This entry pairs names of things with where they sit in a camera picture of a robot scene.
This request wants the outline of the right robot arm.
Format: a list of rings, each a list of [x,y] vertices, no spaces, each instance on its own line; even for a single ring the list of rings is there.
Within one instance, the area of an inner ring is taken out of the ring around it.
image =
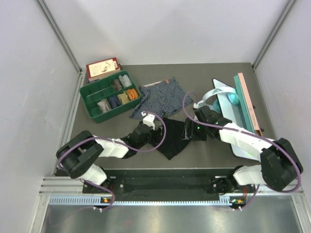
[[[251,133],[227,118],[217,118],[207,106],[194,113],[196,118],[189,116],[189,120],[202,126],[206,135],[242,149],[260,163],[232,170],[226,183],[230,191],[238,192],[245,185],[254,184],[288,193],[287,186],[293,181],[297,184],[292,192],[301,186],[303,167],[288,140],[273,140]]]

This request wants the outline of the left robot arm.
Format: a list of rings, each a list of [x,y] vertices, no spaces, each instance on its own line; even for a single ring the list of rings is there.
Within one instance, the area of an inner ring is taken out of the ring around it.
[[[104,169],[95,165],[98,158],[128,159],[151,142],[156,127],[153,123],[141,121],[132,133],[117,139],[101,139],[82,131],[57,152],[58,166],[72,179],[82,179],[93,183],[99,192],[110,188],[110,180]]]

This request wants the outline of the black underwear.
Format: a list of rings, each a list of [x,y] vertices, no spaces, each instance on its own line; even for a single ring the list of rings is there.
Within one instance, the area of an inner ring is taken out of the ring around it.
[[[183,139],[185,125],[184,122],[168,119],[167,117],[164,117],[163,121],[166,125],[166,136],[165,140],[160,145],[160,147],[157,148],[157,150],[162,153],[168,160],[171,160],[186,148],[190,140]]]

